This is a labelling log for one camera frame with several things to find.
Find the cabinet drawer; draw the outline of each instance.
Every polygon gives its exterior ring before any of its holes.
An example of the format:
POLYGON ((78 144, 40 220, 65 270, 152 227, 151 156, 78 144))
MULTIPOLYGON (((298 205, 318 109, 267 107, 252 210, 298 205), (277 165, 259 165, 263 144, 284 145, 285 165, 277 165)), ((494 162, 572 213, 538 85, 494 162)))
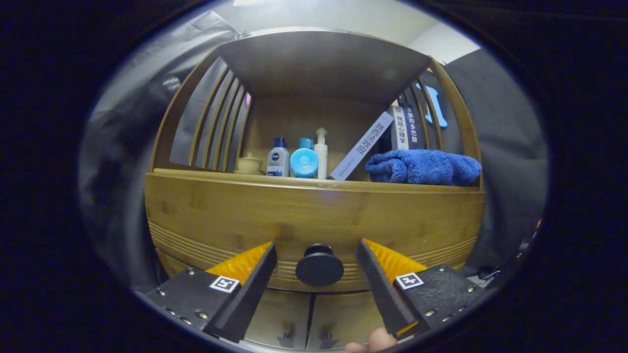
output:
POLYGON ((365 344, 369 334, 384 322, 371 292, 317 295, 306 350, 320 350, 325 336, 338 341, 329 349, 341 349, 349 342, 365 344))
POLYGON ((244 339, 259 344, 282 347, 277 337, 290 330, 295 350, 305 350, 307 339, 309 293, 266 289, 253 315, 244 339))

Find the drawer knob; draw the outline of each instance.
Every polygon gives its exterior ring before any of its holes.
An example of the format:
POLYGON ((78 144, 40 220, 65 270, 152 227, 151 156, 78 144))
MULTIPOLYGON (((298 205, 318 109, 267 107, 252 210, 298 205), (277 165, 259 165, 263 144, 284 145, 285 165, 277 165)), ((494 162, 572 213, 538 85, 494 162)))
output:
POLYGON ((333 255, 332 248, 314 244, 305 249, 303 259, 296 265, 296 277, 308 286, 324 287, 336 283, 345 272, 342 261, 333 255))

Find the lotion bottle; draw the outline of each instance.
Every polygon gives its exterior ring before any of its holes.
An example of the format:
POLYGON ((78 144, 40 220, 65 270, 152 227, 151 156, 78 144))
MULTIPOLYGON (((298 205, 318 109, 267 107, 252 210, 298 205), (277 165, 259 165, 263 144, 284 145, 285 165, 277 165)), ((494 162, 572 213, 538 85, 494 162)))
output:
POLYGON ((268 153, 266 175, 287 177, 290 172, 290 153, 286 149, 284 138, 275 138, 274 148, 268 153))
POLYGON ((312 150, 314 140, 301 138, 299 149, 290 156, 290 170, 297 178, 312 178, 317 174, 318 156, 312 150))
POLYGON ((319 128, 316 130, 316 135, 318 140, 314 145, 314 152, 318 156, 318 179, 327 179, 327 145, 325 144, 327 130, 319 128))

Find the folded towel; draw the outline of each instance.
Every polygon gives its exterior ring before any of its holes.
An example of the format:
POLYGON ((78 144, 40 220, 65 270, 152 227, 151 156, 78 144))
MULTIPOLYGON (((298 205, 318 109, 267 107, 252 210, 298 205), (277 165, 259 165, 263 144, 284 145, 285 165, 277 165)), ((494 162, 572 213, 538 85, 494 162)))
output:
POLYGON ((430 149, 397 149, 366 162, 371 181, 469 186, 480 176, 475 159, 430 149))

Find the shelf top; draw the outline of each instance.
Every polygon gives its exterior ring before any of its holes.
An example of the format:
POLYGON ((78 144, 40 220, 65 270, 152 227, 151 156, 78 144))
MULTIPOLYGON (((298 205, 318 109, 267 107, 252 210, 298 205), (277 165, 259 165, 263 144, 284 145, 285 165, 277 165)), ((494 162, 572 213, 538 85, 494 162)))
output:
POLYGON ((386 40, 322 28, 252 32, 217 50, 253 97, 318 95, 383 106, 430 62, 386 40))
POLYGON ((281 176, 248 175, 222 173, 216 171, 197 171, 155 168, 154 175, 182 178, 187 180, 209 180, 218 183, 236 183, 265 187, 309 188, 317 190, 343 190, 355 192, 385 193, 478 193, 477 187, 454 187, 441 185, 417 185, 397 183, 354 182, 339 180, 318 180, 306 178, 288 178, 281 176))

